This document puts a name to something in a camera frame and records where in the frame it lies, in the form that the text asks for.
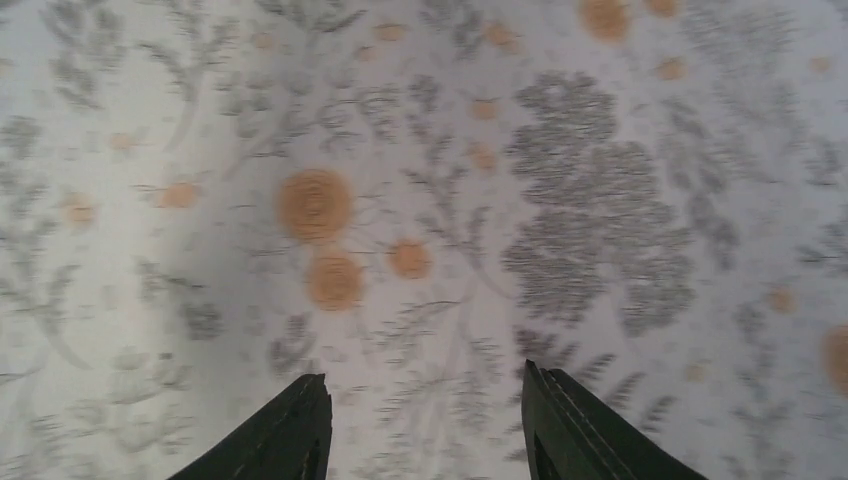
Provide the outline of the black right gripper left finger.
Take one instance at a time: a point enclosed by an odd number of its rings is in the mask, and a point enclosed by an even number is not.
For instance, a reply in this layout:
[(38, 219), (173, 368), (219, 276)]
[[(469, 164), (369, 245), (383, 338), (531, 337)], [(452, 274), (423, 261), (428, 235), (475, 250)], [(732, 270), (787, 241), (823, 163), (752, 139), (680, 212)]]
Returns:
[(323, 374), (304, 374), (171, 480), (324, 480), (332, 400)]

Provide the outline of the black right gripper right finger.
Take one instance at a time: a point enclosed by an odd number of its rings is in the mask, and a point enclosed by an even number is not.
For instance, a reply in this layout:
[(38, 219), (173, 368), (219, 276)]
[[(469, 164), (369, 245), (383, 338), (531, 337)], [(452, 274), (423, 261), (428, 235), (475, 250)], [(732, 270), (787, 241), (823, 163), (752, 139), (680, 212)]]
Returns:
[(521, 418), (532, 480), (705, 480), (560, 369), (525, 362)]

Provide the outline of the floral patterned table mat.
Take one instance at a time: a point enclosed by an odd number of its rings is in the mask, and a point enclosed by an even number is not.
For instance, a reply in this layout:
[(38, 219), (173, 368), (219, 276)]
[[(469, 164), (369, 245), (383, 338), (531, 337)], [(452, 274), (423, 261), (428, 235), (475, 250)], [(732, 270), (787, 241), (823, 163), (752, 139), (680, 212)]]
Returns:
[(525, 479), (523, 366), (847, 475), (843, 1), (5, 1), (1, 475), (165, 479), (305, 373), (332, 479)]

